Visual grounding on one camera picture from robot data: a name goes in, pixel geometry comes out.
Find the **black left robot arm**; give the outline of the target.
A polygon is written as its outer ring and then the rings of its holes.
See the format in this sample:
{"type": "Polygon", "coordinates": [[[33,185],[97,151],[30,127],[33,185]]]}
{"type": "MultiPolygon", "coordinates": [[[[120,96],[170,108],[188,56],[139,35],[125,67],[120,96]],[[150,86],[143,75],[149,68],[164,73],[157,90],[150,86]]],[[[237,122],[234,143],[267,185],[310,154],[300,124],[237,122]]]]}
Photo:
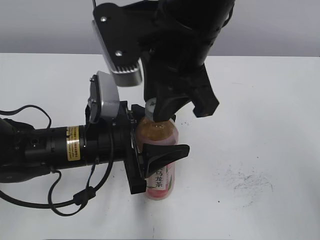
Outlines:
{"type": "Polygon", "coordinates": [[[115,119],[95,124],[35,129],[4,118],[0,121],[0,181],[20,183],[53,170],[122,161],[130,192],[144,193],[148,177],[187,157],[190,148],[146,144],[139,152],[135,128],[142,117],[142,106],[129,110],[122,101],[115,119]]]}

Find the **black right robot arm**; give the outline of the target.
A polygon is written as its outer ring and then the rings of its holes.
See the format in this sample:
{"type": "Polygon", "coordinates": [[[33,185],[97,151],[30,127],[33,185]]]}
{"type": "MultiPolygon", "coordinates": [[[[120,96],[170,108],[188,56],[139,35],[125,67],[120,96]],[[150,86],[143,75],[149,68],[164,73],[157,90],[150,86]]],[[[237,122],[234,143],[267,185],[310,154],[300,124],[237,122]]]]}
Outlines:
{"type": "Polygon", "coordinates": [[[142,55],[145,101],[155,99],[153,120],[169,120],[189,102],[197,118],[213,115],[219,101],[205,67],[233,0],[161,0],[154,22],[159,38],[142,55]]]}

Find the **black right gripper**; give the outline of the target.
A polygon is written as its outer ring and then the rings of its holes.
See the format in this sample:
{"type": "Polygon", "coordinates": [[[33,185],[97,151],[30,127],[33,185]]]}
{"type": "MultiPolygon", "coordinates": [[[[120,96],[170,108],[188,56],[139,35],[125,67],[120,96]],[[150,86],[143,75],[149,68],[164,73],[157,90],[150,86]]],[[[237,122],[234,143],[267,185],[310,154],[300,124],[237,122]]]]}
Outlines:
{"type": "Polygon", "coordinates": [[[219,106],[205,67],[208,51],[200,50],[191,56],[170,55],[159,50],[143,51],[145,101],[156,98],[154,122],[166,122],[189,102],[197,118],[212,116],[219,106]]]}

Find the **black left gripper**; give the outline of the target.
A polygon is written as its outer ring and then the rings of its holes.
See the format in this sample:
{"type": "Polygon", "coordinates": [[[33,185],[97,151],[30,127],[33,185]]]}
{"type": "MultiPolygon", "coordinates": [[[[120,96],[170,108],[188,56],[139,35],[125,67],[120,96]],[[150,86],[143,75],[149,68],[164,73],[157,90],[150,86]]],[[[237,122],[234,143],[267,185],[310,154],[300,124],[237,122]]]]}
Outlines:
{"type": "Polygon", "coordinates": [[[135,130],[145,116],[145,108],[133,104],[128,107],[127,101],[121,101],[116,118],[111,121],[111,135],[113,141],[113,160],[122,161],[131,194],[141,194],[146,191],[147,181],[156,171],[186,158],[190,152],[187,144],[153,145],[143,144],[142,160],[135,130]]]}

